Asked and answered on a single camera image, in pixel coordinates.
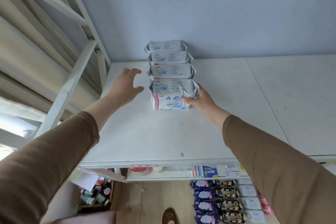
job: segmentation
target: purple package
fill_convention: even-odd
[[[206,189],[210,188],[212,181],[207,180],[198,180],[198,181],[191,181],[190,186],[193,189]]]
[[[213,201],[194,201],[194,209],[196,212],[215,212],[215,204]]]
[[[215,198],[212,189],[195,189],[194,197],[199,201],[207,201]]]
[[[197,224],[217,224],[218,218],[215,213],[196,213],[195,219]]]

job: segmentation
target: stack of sanitary pad packages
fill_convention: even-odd
[[[196,70],[193,57],[180,40],[150,42],[148,54],[151,102],[155,110],[187,109],[183,97],[197,98],[198,85],[192,80]]]

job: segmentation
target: wooden floor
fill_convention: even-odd
[[[168,207],[177,213],[177,224],[195,224],[193,191],[189,181],[128,183],[124,187],[122,204],[131,208],[117,213],[117,224],[158,224]],[[268,224],[279,224],[267,217]]]

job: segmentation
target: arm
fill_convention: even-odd
[[[124,69],[106,97],[0,162],[0,223],[40,222],[57,190],[98,143],[107,119],[144,90],[133,88],[139,73]]]
[[[336,176],[308,156],[218,107],[200,86],[184,98],[215,122],[225,144],[264,195],[281,224],[328,223],[336,209]]]

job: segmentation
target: leopard print slipper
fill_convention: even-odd
[[[176,214],[173,208],[169,207],[162,215],[162,224],[167,224],[170,221],[174,221],[176,224]]]

